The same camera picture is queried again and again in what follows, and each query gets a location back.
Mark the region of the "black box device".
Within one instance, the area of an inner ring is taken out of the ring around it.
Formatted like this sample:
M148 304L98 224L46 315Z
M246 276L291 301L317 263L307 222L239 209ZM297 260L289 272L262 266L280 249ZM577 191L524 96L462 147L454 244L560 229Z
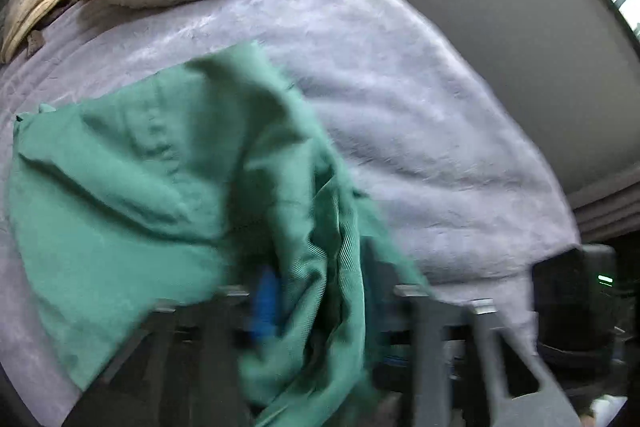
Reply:
M577 245L530 270L538 355L565 389L602 381L614 347L615 251Z

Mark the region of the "lavender plush bed blanket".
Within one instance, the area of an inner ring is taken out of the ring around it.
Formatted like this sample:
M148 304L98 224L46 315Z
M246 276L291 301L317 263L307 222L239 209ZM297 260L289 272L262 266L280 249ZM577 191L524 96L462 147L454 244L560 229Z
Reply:
M62 425L96 377L81 388L64 371L14 242L6 186L16 118L239 44L261 48L310 105L421 274L410 283L394 265L401 282L445 303L490 299L536 357L529 268L575 244L575 222L536 146L404 0L196 0L147 10L89 0L42 38L38 51L21 49L1 67L1 365L40 425Z

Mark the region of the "green garment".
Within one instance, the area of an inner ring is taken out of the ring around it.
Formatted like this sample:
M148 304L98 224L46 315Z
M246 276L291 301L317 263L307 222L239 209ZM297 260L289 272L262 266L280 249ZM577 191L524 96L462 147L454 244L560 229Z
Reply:
M198 303L273 265L280 324L240 358L257 424L353 426L374 411L363 251L407 282L421 274L258 46L18 116L6 196L42 325L76 386L155 303Z

